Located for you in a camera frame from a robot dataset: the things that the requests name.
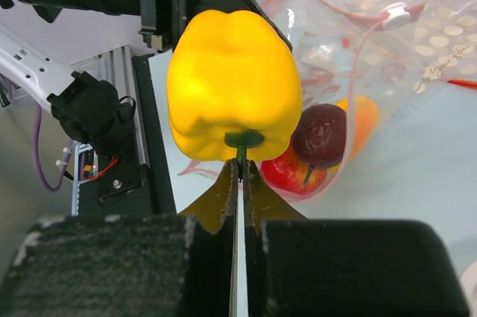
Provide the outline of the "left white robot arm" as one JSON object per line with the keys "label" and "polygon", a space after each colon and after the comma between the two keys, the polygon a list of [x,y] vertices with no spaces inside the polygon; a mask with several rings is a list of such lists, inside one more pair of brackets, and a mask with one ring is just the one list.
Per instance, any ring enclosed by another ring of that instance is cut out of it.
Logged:
{"label": "left white robot arm", "polygon": [[[47,22],[62,9],[139,16],[144,42],[159,52],[174,48],[202,11],[263,14],[256,0],[1,0],[1,7],[10,9],[15,1],[30,4]],[[112,84],[73,70],[7,28],[1,30],[1,73],[57,119],[70,138],[91,145],[98,155],[116,157],[131,144],[134,112],[122,107]]]}

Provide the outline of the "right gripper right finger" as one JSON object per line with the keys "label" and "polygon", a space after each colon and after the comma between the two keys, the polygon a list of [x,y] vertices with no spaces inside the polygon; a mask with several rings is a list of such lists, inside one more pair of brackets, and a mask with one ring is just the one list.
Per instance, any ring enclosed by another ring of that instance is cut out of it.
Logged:
{"label": "right gripper right finger", "polygon": [[468,316],[435,230],[412,219],[307,219],[243,166],[250,316]]}

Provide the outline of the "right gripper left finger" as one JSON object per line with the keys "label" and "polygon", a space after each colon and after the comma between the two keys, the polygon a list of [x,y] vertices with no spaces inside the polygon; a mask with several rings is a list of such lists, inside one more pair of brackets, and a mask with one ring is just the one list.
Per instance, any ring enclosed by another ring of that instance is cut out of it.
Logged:
{"label": "right gripper left finger", "polygon": [[3,316],[229,316],[238,168],[178,215],[38,221],[1,282]]}

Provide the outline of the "orange yellow mango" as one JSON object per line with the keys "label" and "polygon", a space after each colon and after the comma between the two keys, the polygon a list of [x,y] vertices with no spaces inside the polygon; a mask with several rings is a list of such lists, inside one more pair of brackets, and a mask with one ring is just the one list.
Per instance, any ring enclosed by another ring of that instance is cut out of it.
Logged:
{"label": "orange yellow mango", "polygon": [[355,133],[353,147],[348,159],[350,163],[367,144],[379,119],[379,106],[365,95],[354,97]]}

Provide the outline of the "dark purple passion fruit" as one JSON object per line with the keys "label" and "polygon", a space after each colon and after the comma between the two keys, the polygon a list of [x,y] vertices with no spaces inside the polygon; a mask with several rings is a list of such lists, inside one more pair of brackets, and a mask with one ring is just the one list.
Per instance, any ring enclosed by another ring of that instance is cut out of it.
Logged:
{"label": "dark purple passion fruit", "polygon": [[303,186],[315,169],[328,169],[341,163],[347,135],[346,112],[334,104],[316,104],[300,117],[291,145],[297,158],[308,166]]}

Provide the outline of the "red apple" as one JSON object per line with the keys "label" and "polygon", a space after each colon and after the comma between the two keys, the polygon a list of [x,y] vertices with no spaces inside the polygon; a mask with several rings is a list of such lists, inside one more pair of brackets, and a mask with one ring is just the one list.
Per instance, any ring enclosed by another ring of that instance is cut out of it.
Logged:
{"label": "red apple", "polygon": [[291,147],[275,159],[264,160],[260,173],[269,186],[298,195],[313,193],[327,176],[327,170],[310,168],[298,159]]}

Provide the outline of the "yellow bell pepper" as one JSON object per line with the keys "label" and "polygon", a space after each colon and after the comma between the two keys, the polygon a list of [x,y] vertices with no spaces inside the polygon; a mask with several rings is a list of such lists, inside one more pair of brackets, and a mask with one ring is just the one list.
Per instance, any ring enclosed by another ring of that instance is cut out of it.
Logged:
{"label": "yellow bell pepper", "polygon": [[236,155],[224,136],[255,131],[251,160],[283,153],[302,112],[294,58],[271,24],[248,10],[206,10],[187,25],[167,71],[168,118],[177,147],[193,160]]}

